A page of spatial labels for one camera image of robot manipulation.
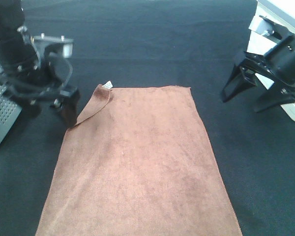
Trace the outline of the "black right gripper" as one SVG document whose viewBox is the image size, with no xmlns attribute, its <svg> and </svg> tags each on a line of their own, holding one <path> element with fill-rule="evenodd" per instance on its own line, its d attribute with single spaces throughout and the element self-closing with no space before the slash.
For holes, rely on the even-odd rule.
<svg viewBox="0 0 295 236">
<path fill-rule="evenodd" d="M 288 33 L 264 55 L 240 52 L 231 75 L 221 91 L 228 102 L 239 93 L 257 85 L 255 73 L 275 83 L 254 103 L 256 113 L 284 104 L 295 103 L 295 34 Z"/>
</svg>

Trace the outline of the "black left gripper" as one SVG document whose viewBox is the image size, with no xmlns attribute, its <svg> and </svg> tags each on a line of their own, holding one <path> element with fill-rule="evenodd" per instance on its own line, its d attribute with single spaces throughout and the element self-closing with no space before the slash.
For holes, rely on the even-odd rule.
<svg viewBox="0 0 295 236">
<path fill-rule="evenodd" d="M 66 127 L 76 124 L 80 92 L 69 84 L 73 66 L 68 59 L 56 53 L 47 56 L 0 53 L 0 65 L 0 85 L 6 87 L 5 98 L 18 104 L 50 101 L 58 104 L 56 113 Z"/>
</svg>

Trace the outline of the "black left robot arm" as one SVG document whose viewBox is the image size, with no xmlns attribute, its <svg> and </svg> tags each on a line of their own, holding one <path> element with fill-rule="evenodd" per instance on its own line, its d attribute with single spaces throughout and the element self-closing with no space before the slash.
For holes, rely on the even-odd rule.
<svg viewBox="0 0 295 236">
<path fill-rule="evenodd" d="M 4 97 L 36 117 L 40 104 L 50 107 L 67 127 L 77 122 L 79 90 L 69 84 L 73 41 L 32 36 L 19 0 L 0 0 L 0 85 Z"/>
</svg>

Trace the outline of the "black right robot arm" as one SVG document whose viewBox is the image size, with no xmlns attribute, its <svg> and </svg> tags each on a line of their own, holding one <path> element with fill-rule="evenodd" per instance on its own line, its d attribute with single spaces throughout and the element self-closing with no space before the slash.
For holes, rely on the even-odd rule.
<svg viewBox="0 0 295 236">
<path fill-rule="evenodd" d="M 223 102 L 257 84 L 257 74 L 273 81 L 270 88 L 254 103 L 259 113 L 269 108 L 295 103 L 295 33 L 281 27 L 280 42 L 264 55 L 237 54 L 232 73 L 221 92 Z"/>
</svg>

